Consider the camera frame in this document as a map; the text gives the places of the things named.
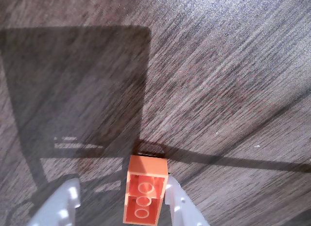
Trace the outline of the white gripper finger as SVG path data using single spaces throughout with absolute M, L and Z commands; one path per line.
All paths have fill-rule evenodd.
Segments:
M 39 208 L 27 225 L 74 226 L 76 209 L 81 205 L 78 178 L 65 181 Z
M 172 175 L 166 185 L 165 204 L 170 206 L 173 226 L 210 226 Z

